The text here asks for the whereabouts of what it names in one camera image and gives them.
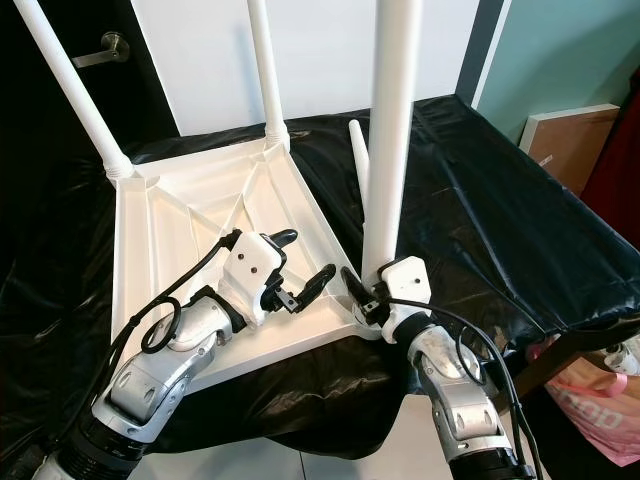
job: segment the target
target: black plastic sheet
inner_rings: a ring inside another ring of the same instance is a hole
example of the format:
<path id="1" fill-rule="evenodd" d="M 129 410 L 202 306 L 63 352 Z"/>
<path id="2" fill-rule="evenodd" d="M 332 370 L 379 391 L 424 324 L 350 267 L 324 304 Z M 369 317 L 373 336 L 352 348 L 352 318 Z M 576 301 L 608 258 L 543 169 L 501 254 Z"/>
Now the black plastic sheet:
<path id="1" fill-rule="evenodd" d="M 358 268 L 352 118 L 366 138 L 367 111 L 287 124 L 292 157 Z M 143 163 L 261 136 L 258 125 L 130 153 Z M 66 167 L 0 292 L 2 465 L 59 428 L 107 348 L 115 193 L 97 159 Z M 638 252 L 455 97 L 415 106 L 398 255 L 424 258 L 432 301 L 503 349 L 640 310 Z M 268 436 L 356 458 L 384 440 L 406 385 L 393 347 L 349 338 L 188 396 L 154 448 Z"/>

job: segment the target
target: silver door lever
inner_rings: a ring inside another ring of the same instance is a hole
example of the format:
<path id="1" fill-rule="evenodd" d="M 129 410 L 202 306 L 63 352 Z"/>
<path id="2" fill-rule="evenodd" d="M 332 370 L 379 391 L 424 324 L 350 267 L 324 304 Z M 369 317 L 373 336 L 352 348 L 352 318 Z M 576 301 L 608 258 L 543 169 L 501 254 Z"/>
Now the silver door lever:
<path id="1" fill-rule="evenodd" d="M 129 44 L 117 32 L 107 32 L 102 36 L 100 44 L 106 50 L 71 59 L 76 68 L 90 67 L 99 63 L 126 62 L 129 58 Z"/>

